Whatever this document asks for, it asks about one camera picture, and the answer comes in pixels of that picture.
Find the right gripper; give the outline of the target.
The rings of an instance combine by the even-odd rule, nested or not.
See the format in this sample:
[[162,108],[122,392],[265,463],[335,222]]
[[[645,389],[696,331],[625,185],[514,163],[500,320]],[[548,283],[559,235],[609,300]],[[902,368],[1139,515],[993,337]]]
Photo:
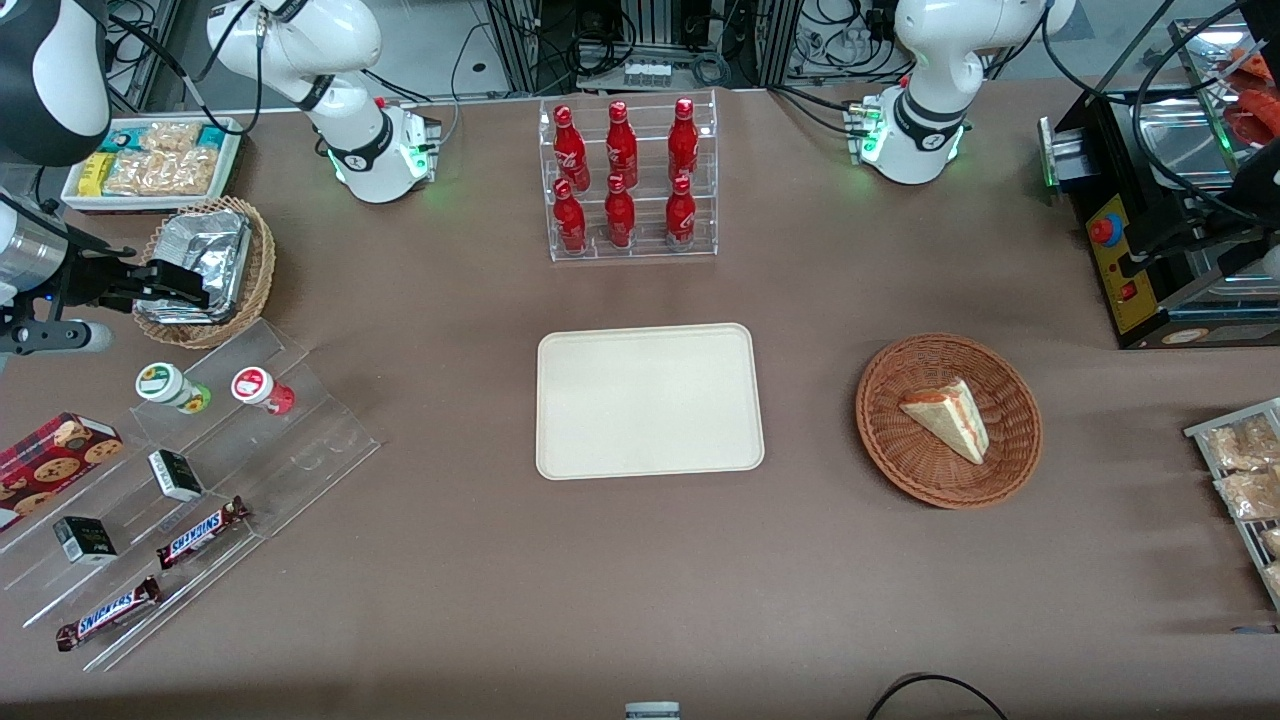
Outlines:
[[[61,318],[64,307],[93,306],[131,314],[205,314],[209,292],[204,277],[195,270],[165,260],[132,266],[132,247],[83,250],[68,249],[55,263],[55,252],[42,249],[36,255],[3,255],[3,322],[13,323],[35,313],[35,300],[52,304],[51,319]],[[137,299],[122,292],[131,278],[138,284]]]

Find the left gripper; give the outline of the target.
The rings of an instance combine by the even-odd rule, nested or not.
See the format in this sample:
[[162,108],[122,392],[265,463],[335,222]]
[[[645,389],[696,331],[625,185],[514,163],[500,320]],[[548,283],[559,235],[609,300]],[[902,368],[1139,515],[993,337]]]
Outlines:
[[1187,205],[1149,205],[1133,211],[1123,238],[1126,250],[1117,260],[1119,273],[1128,279],[1144,274],[1152,283],[1194,279],[1193,252],[1225,247],[1225,275],[1262,260],[1268,252],[1267,229],[1224,211]]

